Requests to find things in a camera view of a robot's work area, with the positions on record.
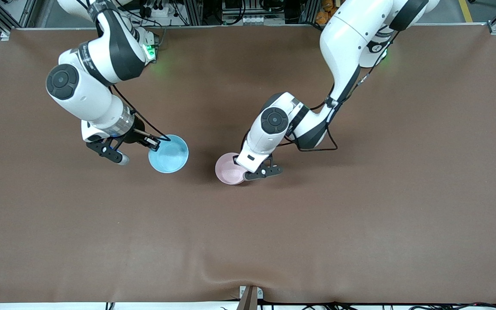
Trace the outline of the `blue bowl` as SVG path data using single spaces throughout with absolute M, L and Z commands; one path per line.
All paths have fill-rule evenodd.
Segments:
M 189 149 L 185 140 L 177 135 L 168 135 L 169 141 L 161 141 L 158 149 L 150 149 L 150 165 L 160 173 L 171 174 L 184 167 L 189 158 Z

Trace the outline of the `black equipment rack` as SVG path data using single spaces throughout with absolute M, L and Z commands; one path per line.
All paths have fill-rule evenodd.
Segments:
M 249 15 L 265 15 L 266 24 L 284 24 L 287 0 L 218 0 L 217 19 L 222 25 L 242 25 L 242 18 Z

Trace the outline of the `white power strip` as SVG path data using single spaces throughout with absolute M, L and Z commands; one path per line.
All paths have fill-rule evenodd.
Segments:
M 144 19 L 177 17 L 177 10 L 164 0 L 138 0 L 140 16 Z

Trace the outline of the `orange packaged goods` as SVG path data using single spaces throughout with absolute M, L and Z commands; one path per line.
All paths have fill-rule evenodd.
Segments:
M 319 0 L 320 7 L 315 18 L 315 23 L 325 25 L 344 1 L 345 0 Z

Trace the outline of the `pink bowl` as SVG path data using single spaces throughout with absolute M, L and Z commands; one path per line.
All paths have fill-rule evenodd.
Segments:
M 244 175 L 248 172 L 244 167 L 236 164 L 238 153 L 230 152 L 219 157 L 215 163 L 215 175 L 227 185 L 238 185 L 244 182 Z

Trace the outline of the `brown table mat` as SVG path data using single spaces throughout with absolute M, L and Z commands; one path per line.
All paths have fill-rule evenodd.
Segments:
M 119 90 L 181 136 L 174 174 L 123 145 L 99 157 L 45 90 L 93 30 L 0 42 L 0 303 L 228 300 L 496 304 L 496 36 L 414 26 L 345 102 L 333 152 L 274 153 L 284 172 L 225 185 L 268 98 L 320 104 L 332 77 L 309 26 L 172 29 Z

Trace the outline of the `grey metal bracket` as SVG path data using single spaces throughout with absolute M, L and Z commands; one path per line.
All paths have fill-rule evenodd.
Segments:
M 263 300 L 264 299 L 264 293 L 263 293 L 263 290 L 262 288 L 260 287 L 255 287 L 255 286 L 252 286 L 254 287 L 254 292 L 257 293 L 257 299 L 258 300 Z M 239 299 L 242 298 L 243 294 L 245 291 L 248 291 L 248 287 L 247 286 L 240 286 L 239 287 Z

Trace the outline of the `brown flat bar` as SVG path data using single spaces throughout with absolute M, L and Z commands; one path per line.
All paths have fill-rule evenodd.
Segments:
M 258 287 L 246 286 L 236 310 L 257 310 Z

